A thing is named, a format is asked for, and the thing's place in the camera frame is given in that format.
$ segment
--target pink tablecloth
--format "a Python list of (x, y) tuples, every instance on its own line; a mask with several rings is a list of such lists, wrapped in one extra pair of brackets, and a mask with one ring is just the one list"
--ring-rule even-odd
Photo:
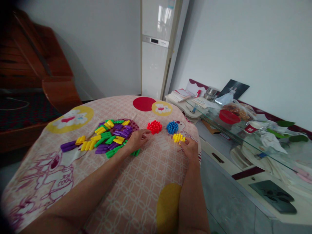
[(175, 120), (178, 133), (198, 141), (196, 127), (175, 106), (138, 96), (103, 98), (74, 108), (49, 123), (6, 187), (2, 209), (16, 231), (21, 231), (44, 210), (99, 168), (105, 154), (80, 151), (62, 153), (60, 145), (82, 135), (88, 139), (106, 119), (130, 119), (134, 130), (153, 120), (163, 130), (151, 135), (139, 156), (124, 162), (109, 192), (85, 224), (88, 233), (156, 233), (157, 202), (168, 184), (182, 185), (188, 160), (174, 143), (166, 125)]

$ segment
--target red block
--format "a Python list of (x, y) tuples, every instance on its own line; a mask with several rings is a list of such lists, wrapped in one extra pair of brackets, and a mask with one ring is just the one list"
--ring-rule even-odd
[(163, 126), (160, 124), (160, 122), (154, 120), (151, 123), (147, 124), (147, 129), (151, 130), (152, 134), (159, 133), (162, 131)]

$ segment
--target plastic bag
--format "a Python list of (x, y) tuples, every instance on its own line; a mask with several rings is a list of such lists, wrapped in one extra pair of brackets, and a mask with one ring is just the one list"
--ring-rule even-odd
[(223, 110), (227, 110), (237, 115), (242, 121), (251, 121), (257, 120), (256, 113), (254, 109), (244, 103), (239, 103), (237, 100), (233, 100), (233, 102), (226, 104), (222, 107)]

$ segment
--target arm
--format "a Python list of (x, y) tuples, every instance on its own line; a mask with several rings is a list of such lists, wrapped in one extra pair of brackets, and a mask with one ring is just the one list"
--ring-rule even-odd
[(179, 200), (179, 233), (210, 233), (201, 183), (198, 144), (186, 137), (180, 142), (189, 164)]
[(142, 129), (133, 132), (127, 144), (111, 159), (75, 186), (21, 233), (78, 232), (106, 193), (125, 158), (148, 141), (144, 133), (148, 134), (150, 131)]

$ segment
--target cup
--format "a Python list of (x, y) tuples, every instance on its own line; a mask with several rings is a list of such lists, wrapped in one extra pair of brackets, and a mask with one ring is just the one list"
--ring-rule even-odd
[(244, 131), (247, 133), (253, 133), (260, 128), (262, 128), (262, 126), (257, 121), (250, 121)]

